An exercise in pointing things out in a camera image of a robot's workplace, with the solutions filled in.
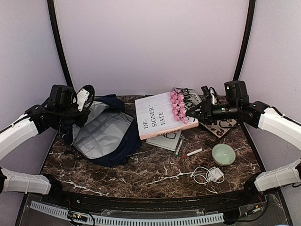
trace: bag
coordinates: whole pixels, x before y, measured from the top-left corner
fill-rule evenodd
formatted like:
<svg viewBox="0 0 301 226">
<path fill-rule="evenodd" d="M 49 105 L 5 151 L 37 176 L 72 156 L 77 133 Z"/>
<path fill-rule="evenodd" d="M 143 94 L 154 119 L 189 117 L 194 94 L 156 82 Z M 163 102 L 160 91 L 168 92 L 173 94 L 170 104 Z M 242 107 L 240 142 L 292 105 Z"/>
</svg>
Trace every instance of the bag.
<svg viewBox="0 0 301 226">
<path fill-rule="evenodd" d="M 124 102 L 107 95 L 96 98 L 89 110 L 83 127 L 70 123 L 61 128 L 63 140 L 98 165 L 127 163 L 127 156 L 136 152 L 141 140 L 137 121 L 124 112 Z"/>
</svg>

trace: robotic arm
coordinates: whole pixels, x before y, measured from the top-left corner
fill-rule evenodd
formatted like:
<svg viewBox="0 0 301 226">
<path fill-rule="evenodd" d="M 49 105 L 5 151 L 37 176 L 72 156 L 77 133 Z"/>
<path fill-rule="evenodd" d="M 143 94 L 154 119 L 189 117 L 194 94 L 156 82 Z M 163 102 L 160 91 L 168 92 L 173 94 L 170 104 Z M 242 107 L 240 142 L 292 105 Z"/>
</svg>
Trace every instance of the robotic arm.
<svg viewBox="0 0 301 226">
<path fill-rule="evenodd" d="M 26 140 L 52 127 L 74 122 L 82 127 L 90 113 L 84 104 L 94 98 L 92 86 L 84 86 L 79 93 L 71 87 L 54 85 L 50 97 L 42 104 L 25 111 L 15 122 L 0 131 L 0 161 Z M 48 194 L 61 184 L 51 175 L 30 175 L 0 168 L 0 193 L 25 192 Z"/>
<path fill-rule="evenodd" d="M 204 124 L 216 124 L 217 120 L 226 119 L 245 122 L 254 128 L 273 133 L 301 150 L 299 122 L 260 101 L 250 103 L 243 81 L 230 81 L 224 85 L 227 103 L 212 104 L 208 87 L 204 86 L 202 90 L 206 100 L 189 109 L 186 115 L 197 118 Z M 301 159 L 281 168 L 253 175 L 244 185 L 245 200 L 258 192 L 295 183 L 301 183 Z"/>
</svg>

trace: pen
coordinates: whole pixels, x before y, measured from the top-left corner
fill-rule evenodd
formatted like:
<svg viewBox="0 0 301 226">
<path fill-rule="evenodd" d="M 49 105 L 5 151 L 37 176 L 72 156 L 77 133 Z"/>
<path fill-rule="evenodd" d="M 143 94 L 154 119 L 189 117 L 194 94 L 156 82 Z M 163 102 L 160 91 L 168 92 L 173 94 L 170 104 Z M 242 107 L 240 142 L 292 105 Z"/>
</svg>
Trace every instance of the pen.
<svg viewBox="0 0 301 226">
<path fill-rule="evenodd" d="M 202 150 L 203 150 L 203 149 L 200 148 L 200 149 L 198 149 L 198 150 L 195 150 L 195 151 L 193 151 L 193 152 L 190 152 L 190 153 L 188 153 L 188 154 L 185 154 L 185 155 L 182 156 L 182 159 L 184 159 L 184 158 L 186 158 L 186 157 L 188 157 L 188 156 L 191 156 L 191 155 L 193 155 L 193 154 L 199 153 L 199 152 L 201 152 Z"/>
<path fill-rule="evenodd" d="M 175 157 L 178 157 L 178 154 L 179 154 L 180 148 L 182 146 L 183 140 L 184 140 L 184 136 L 181 137 L 181 140 L 180 140 L 179 146 L 177 148 L 177 151 L 174 154 Z"/>
</svg>

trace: marble table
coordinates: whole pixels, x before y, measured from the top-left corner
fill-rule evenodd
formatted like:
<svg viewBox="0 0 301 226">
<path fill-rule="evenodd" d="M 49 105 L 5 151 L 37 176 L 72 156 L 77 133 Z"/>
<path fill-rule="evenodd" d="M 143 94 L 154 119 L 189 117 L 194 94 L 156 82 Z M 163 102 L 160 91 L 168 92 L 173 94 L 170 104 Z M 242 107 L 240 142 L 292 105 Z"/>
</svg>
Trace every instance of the marble table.
<svg viewBox="0 0 301 226">
<path fill-rule="evenodd" d="M 126 112 L 135 115 L 134 100 L 139 97 L 119 97 L 126 103 Z M 199 154 L 186 159 L 175 158 L 174 153 L 149 145 L 129 156 L 126 165 L 108 168 L 95 165 L 57 137 L 46 158 L 42 173 L 55 176 L 65 191 L 121 198 L 182 198 L 221 194 L 243 189 L 243 184 L 260 166 L 240 126 L 221 139 L 202 127 L 185 130 L 179 155 L 203 148 Z M 236 152 L 231 166 L 220 167 L 225 181 L 199 185 L 190 177 L 197 166 L 216 166 L 211 147 L 206 140 L 228 144 Z"/>
</svg>

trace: bowl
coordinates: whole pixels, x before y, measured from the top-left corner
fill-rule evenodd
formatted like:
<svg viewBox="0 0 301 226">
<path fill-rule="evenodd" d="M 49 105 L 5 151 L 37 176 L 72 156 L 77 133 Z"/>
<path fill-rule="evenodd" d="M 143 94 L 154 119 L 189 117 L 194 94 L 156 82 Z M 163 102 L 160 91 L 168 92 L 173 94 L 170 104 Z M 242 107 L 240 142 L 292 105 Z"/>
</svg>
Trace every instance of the bowl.
<svg viewBox="0 0 301 226">
<path fill-rule="evenodd" d="M 236 155 L 229 145 L 218 144 L 212 149 L 212 157 L 219 166 L 229 166 L 235 161 Z"/>
</svg>

